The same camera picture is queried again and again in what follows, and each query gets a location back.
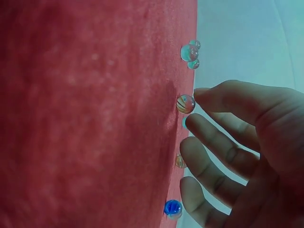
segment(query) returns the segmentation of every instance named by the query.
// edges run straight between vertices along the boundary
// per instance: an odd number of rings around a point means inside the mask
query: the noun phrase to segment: marble
[[[191,40],[189,44],[195,45],[198,49],[200,49],[200,42],[197,39]]]
[[[194,62],[188,62],[188,63],[187,63],[187,66],[188,66],[189,69],[195,70],[195,69],[199,68],[199,66],[200,66],[200,61],[197,59],[197,60],[195,60]]]
[[[183,160],[183,158],[181,157],[180,154],[176,155],[175,166],[180,168],[180,169],[185,169],[187,167],[185,161]]]
[[[194,98],[189,95],[181,95],[176,101],[176,107],[179,112],[189,114],[195,108]]]
[[[182,205],[177,200],[169,200],[165,203],[163,212],[172,220],[178,220],[182,216]]]
[[[195,45],[187,44],[180,49],[180,57],[186,62],[193,62],[199,57],[199,50]]]

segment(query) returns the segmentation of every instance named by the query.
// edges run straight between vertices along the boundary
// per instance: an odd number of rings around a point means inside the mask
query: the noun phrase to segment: white wall
[[[304,92],[304,0],[198,0],[194,87],[237,79]],[[196,113],[207,117],[200,107]],[[245,182],[213,161],[230,178]],[[185,176],[190,176],[188,169]],[[204,191],[217,209],[230,209]],[[199,228],[186,211],[177,228]]]

